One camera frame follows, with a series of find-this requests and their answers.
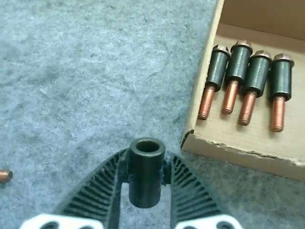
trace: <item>bolt head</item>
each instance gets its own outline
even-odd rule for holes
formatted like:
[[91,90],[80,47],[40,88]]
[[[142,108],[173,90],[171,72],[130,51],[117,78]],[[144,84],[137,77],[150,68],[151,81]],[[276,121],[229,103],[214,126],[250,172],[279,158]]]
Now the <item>bolt head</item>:
[[223,52],[224,54],[227,54],[229,57],[231,56],[228,47],[222,44],[215,45],[213,47],[213,52]]
[[294,60],[287,53],[280,53],[280,54],[275,55],[275,57],[273,59],[273,62],[276,62],[276,61],[287,61],[287,62],[290,62],[292,64],[292,67],[295,65]]
[[270,52],[267,52],[265,50],[257,51],[252,57],[264,57],[264,58],[268,59],[270,62],[272,61]]
[[251,44],[249,41],[247,41],[247,40],[239,40],[239,41],[237,41],[236,44],[232,46],[231,52],[232,52],[235,48],[237,48],[237,47],[245,47],[245,48],[248,48],[248,49],[251,51],[251,54],[252,54],[252,52],[253,52],[252,44]]

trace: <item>gray carpet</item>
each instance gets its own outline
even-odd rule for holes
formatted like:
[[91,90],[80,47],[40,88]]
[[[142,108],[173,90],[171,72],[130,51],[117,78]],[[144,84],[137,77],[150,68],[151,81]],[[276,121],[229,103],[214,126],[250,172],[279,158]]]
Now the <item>gray carpet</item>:
[[[0,228],[52,212],[138,137],[185,156],[245,228],[304,228],[305,184],[179,150],[215,0],[0,1]],[[168,228],[170,190],[123,228]]]

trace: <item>bolt with sleeve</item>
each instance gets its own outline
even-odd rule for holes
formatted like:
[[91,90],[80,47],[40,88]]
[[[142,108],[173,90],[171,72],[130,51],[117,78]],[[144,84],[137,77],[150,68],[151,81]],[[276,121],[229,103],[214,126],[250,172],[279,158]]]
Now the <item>bolt with sleeve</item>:
[[281,53],[274,57],[271,66],[269,99],[272,102],[270,130],[273,132],[284,129],[285,102],[291,99],[294,64],[290,55]]
[[257,51],[250,58],[243,87],[244,100],[238,118],[239,125],[249,125],[256,99],[264,93],[271,61],[271,54],[264,50]]
[[230,53],[226,46],[214,46],[198,114],[200,120],[206,120],[209,116],[214,94],[221,88],[229,59]]
[[231,48],[231,59],[224,78],[226,91],[221,109],[224,115],[229,115],[233,112],[238,90],[244,84],[252,52],[251,43],[247,40],[237,41]]

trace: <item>cardboard box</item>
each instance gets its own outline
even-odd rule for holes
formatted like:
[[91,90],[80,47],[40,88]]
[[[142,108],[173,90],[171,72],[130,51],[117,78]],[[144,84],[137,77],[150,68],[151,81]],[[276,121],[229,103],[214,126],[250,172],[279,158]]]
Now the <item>cardboard box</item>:
[[[218,0],[195,82],[181,148],[229,163],[305,180],[305,1]],[[221,115],[224,90],[217,92],[210,116],[197,120],[212,48],[231,48],[237,40],[249,40],[254,52],[264,49],[272,56],[285,52],[295,61],[292,99],[285,103],[285,128],[269,130],[271,106],[268,90],[256,100],[248,126],[237,125],[242,106],[238,96],[234,111]]]

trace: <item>box flap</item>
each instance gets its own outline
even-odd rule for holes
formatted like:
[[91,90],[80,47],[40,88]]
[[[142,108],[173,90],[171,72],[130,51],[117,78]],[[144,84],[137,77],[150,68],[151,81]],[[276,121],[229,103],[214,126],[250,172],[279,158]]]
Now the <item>box flap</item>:
[[183,139],[181,144],[183,145],[183,140],[186,138],[187,134],[192,131],[196,125],[197,114],[199,112],[200,100],[194,99],[198,97],[202,97],[203,89],[205,85],[205,79],[208,72],[209,64],[210,64],[210,54],[212,53],[214,37],[216,35],[218,23],[221,17],[221,12],[223,10],[224,0],[218,0],[216,2],[216,6],[213,12],[213,20],[211,22],[211,29],[206,38],[205,47],[203,50],[202,57],[206,56],[206,58],[201,59],[200,68],[198,71],[199,75],[196,77],[196,82],[194,83],[192,101],[189,107],[189,114],[187,116],[186,125],[184,127]]

